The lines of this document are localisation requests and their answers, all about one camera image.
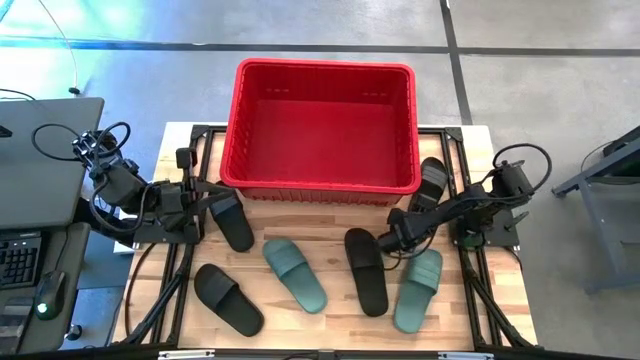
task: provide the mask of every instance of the wooden table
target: wooden table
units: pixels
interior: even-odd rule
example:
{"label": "wooden table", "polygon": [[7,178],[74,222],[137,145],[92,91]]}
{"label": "wooden table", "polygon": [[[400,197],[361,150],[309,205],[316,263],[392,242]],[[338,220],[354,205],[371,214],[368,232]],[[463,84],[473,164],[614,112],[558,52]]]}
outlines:
{"label": "wooden table", "polygon": [[[192,126],[193,123],[166,125],[154,180],[181,179],[182,172],[176,168],[175,150],[188,146]],[[462,131],[471,180],[478,181],[491,169],[493,148],[489,129],[485,126],[463,126]],[[224,134],[216,135],[209,181],[219,180],[218,169],[223,144]],[[451,149],[457,187],[462,189],[456,152],[453,151],[453,146]],[[421,136],[420,157],[427,156],[442,159],[440,141],[436,136]],[[408,200],[408,197],[404,198],[398,206],[406,208]],[[234,252],[213,220],[207,218],[205,238],[195,250],[182,322],[181,348],[472,349],[460,262],[456,249],[450,243],[446,226],[439,228],[432,245],[444,259],[440,289],[428,308],[421,331],[407,335],[396,330],[392,324],[404,263],[397,270],[386,274],[389,294],[387,314],[370,318],[360,309],[343,245],[344,234],[352,227],[365,228],[375,236],[385,232],[389,208],[247,199],[243,199],[243,203],[256,243],[248,253]],[[327,307],[321,313],[305,313],[262,257],[264,242],[277,237],[293,239],[315,271],[329,298]],[[131,297],[132,326],[144,317],[158,296],[167,248],[166,245],[156,246],[141,266]],[[141,253],[142,251],[136,252],[132,270]],[[181,253],[177,257],[178,263],[180,259]],[[385,261],[389,265],[395,260]],[[193,290],[193,276],[206,263],[223,268],[260,308],[265,324],[258,335],[251,338],[240,335],[198,300]],[[487,248],[487,263],[496,302],[520,333],[535,343],[535,332],[518,263],[512,254],[499,248]],[[483,334],[488,339],[486,312],[481,301],[478,300],[478,304]],[[169,329],[173,306],[172,300],[168,306],[168,316],[165,317],[165,334]],[[120,311],[114,340],[124,338],[123,314],[124,311]]]}

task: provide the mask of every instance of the gray floor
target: gray floor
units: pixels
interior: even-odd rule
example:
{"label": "gray floor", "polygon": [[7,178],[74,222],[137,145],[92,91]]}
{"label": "gray floor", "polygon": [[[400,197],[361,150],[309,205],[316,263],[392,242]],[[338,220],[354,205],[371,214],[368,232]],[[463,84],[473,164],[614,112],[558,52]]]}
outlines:
{"label": "gray floor", "polygon": [[[56,36],[34,3],[16,0],[0,23],[0,34]],[[180,7],[143,0],[47,3],[68,35],[81,39],[447,44],[436,0],[191,0],[180,2]],[[640,3],[632,0],[450,0],[450,4],[459,46],[640,46]],[[446,54],[76,51],[80,87],[86,96],[105,98],[103,125],[118,120],[132,124],[134,133],[125,152],[146,177],[153,173],[164,123],[225,121],[235,67],[258,56],[405,63],[417,76],[419,121],[461,123]],[[592,148],[638,125],[640,58],[461,56],[461,64],[473,123],[490,127],[494,147],[533,142],[548,149],[554,160],[551,180],[523,209],[531,215],[519,225],[525,282],[540,344],[554,350],[637,357],[640,290],[584,293],[583,284],[606,270],[601,250],[579,196],[557,200],[549,189],[576,173]],[[69,95],[72,67],[63,50],[0,48],[0,68],[2,87],[39,98]],[[544,171],[541,159],[532,153],[507,157],[526,159],[532,179]],[[102,280],[96,281],[87,286],[99,287]],[[111,321],[112,313],[106,313],[104,323]]]}

